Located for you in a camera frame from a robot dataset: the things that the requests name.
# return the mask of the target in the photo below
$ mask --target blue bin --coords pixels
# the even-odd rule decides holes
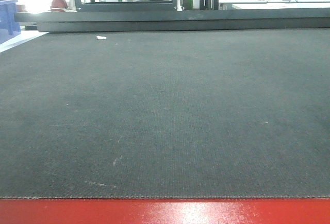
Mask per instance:
[[[0,0],[0,44],[21,33],[20,24],[14,20],[16,2],[17,0]]]

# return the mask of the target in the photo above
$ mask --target white table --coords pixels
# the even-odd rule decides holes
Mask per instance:
[[[296,9],[296,8],[330,8],[330,3],[265,3],[233,4],[235,9]]]
[[[219,0],[235,9],[330,8],[330,0]]]

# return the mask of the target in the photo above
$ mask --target metal frame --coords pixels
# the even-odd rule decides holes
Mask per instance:
[[[165,2],[106,2],[82,3],[75,0],[76,9],[79,12],[105,12],[105,11],[170,11],[177,9],[177,0]]]
[[[167,31],[330,27],[330,9],[17,13],[39,31]]]

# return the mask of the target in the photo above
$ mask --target red table edge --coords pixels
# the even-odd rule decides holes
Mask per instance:
[[[330,223],[330,198],[0,199],[0,223]]]

